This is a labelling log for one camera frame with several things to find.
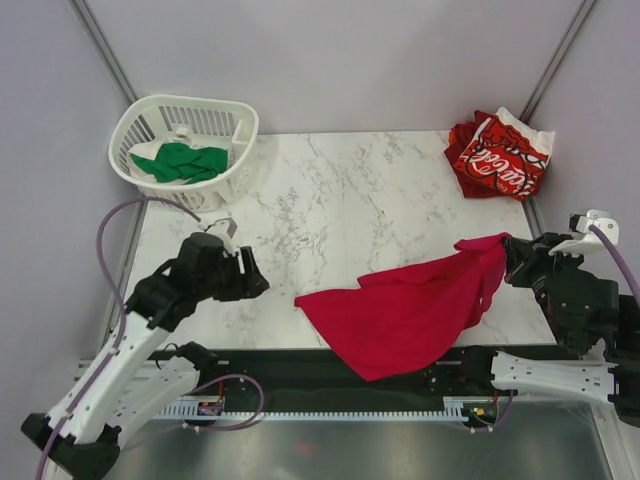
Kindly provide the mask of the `crimson red t shirt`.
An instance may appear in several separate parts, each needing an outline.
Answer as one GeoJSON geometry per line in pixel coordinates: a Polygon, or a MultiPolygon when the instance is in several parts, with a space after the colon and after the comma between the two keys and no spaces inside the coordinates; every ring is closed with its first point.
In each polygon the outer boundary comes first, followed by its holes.
{"type": "Polygon", "coordinates": [[[301,295],[294,305],[364,380],[414,372],[490,309],[506,272],[507,237],[460,240],[453,255],[367,274],[355,289],[301,295]]]}

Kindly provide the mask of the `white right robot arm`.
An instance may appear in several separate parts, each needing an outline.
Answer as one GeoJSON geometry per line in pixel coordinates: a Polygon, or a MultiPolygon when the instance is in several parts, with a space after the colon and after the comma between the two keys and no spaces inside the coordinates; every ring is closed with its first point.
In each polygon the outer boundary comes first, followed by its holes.
{"type": "Polygon", "coordinates": [[[604,227],[578,235],[546,233],[534,240],[505,240],[504,280],[533,292],[558,345],[581,357],[598,342],[603,362],[588,365],[532,360],[489,347],[464,350],[458,381],[477,394],[533,391],[611,405],[623,423],[639,424],[639,285],[604,227]],[[581,269],[587,254],[605,249],[630,289],[581,269]]]}

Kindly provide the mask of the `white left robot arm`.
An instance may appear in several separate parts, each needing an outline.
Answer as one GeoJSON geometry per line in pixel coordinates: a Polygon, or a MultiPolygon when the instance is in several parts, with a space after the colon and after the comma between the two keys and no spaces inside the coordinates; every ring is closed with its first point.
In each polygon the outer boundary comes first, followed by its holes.
{"type": "Polygon", "coordinates": [[[268,288],[251,247],[233,248],[222,234],[191,234],[176,258],[136,284],[116,332],[69,393],[48,412],[24,420],[22,433],[41,452],[37,478],[55,464],[75,479],[101,479],[162,407],[215,389],[218,358],[194,341],[178,347],[137,389],[128,386],[200,302],[254,299],[268,288]]]}

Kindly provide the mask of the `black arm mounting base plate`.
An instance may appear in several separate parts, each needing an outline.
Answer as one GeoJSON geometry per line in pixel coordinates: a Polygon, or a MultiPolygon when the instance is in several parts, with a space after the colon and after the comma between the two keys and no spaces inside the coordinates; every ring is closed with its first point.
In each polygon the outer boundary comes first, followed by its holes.
{"type": "Polygon", "coordinates": [[[435,410],[446,397],[507,399],[506,390],[466,379],[461,351],[409,374],[366,381],[330,350],[218,350],[204,378],[244,374],[256,380],[268,412],[373,412],[435,410]]]}

